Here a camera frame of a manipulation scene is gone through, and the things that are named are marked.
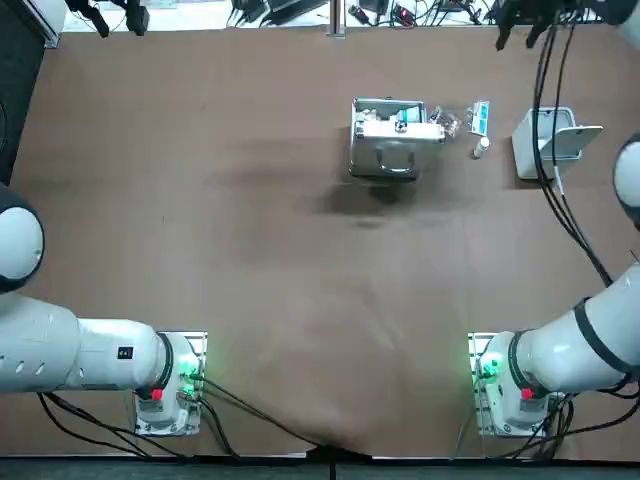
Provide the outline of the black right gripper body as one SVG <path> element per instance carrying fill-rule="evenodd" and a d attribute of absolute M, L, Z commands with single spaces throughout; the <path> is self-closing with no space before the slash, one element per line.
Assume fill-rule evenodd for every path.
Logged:
<path fill-rule="evenodd" d="M 569 7 L 563 0 L 509 0 L 495 1 L 492 11 L 496 21 L 538 21 Z"/>

